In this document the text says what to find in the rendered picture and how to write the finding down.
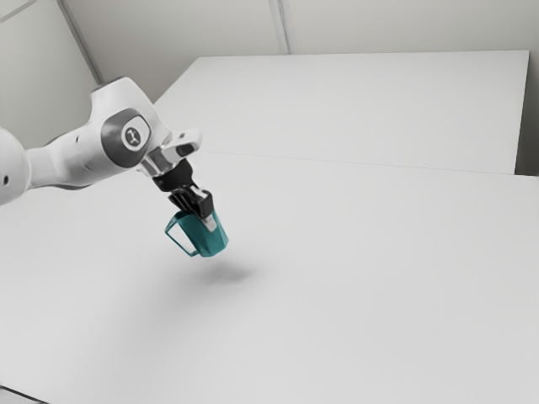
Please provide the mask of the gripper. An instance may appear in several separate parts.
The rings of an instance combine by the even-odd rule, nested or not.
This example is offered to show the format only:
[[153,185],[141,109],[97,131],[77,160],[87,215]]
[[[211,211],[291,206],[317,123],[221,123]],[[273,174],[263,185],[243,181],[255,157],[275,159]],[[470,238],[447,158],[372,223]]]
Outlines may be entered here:
[[211,192],[197,189],[192,179],[193,168],[187,159],[181,160],[174,168],[152,179],[169,201],[180,210],[195,210],[202,224],[209,232],[217,228],[213,217],[214,203]]

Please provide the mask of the teal faceted mug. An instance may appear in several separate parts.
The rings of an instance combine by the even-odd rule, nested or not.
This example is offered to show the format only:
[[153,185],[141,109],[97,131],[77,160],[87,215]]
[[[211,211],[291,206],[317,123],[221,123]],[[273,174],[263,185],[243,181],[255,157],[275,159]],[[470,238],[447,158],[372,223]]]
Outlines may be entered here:
[[190,257],[214,257],[228,244],[227,234],[214,210],[204,220],[178,211],[166,225],[165,234]]

